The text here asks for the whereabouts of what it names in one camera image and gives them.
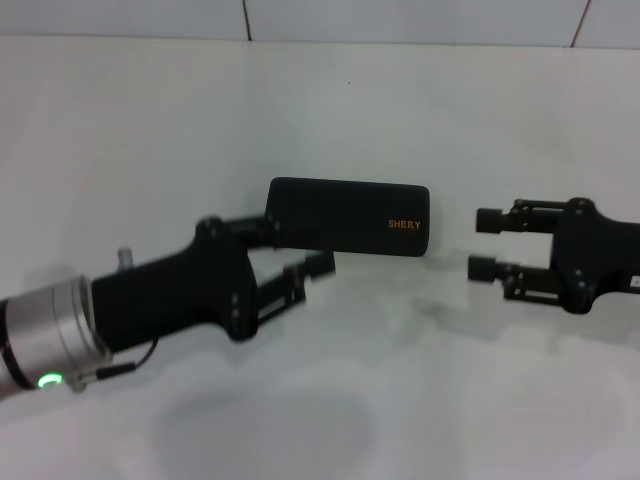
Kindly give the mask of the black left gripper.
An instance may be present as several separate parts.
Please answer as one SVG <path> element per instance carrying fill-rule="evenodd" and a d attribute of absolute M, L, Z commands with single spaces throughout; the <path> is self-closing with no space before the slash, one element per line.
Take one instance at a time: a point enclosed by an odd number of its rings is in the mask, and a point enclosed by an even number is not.
<path fill-rule="evenodd" d="M 91 283 L 95 325 L 121 352 L 199 324 L 221 327 L 234 341 L 306 301 L 305 281 L 335 273 L 333 252 L 308 255 L 258 286 L 247 250 L 271 247 L 273 221 L 252 216 L 197 224 L 192 242 L 173 255 Z"/>

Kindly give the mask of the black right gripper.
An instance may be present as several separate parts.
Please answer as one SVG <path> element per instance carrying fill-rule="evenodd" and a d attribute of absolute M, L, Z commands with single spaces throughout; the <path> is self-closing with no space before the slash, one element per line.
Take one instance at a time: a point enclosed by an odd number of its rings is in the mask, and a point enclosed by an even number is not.
<path fill-rule="evenodd" d="M 476 231 L 554 232 L 551 266 L 559 275 L 491 257 L 468 258 L 468 280 L 487 284 L 499 281 L 505 300 L 560 301 L 567 312 L 586 314 L 602 295 L 639 293 L 639 225 L 606 217 L 589 199 L 517 199 L 507 212 L 480 208 Z"/>

